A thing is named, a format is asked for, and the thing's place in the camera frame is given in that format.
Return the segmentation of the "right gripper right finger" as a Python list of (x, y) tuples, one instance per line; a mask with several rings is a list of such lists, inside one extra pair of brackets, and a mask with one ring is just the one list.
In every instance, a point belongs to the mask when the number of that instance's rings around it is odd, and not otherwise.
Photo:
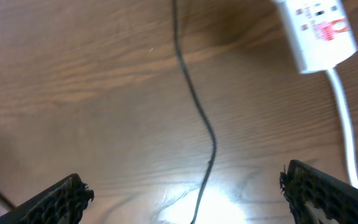
[(299, 160), (280, 173), (295, 223), (358, 224), (358, 189)]

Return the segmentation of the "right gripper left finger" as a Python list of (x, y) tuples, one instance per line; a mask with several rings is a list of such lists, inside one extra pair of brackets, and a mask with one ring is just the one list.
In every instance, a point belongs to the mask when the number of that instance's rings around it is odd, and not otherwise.
[(70, 174), (19, 206), (0, 192), (0, 202), (8, 212), (0, 224), (79, 224), (94, 191), (76, 173)]

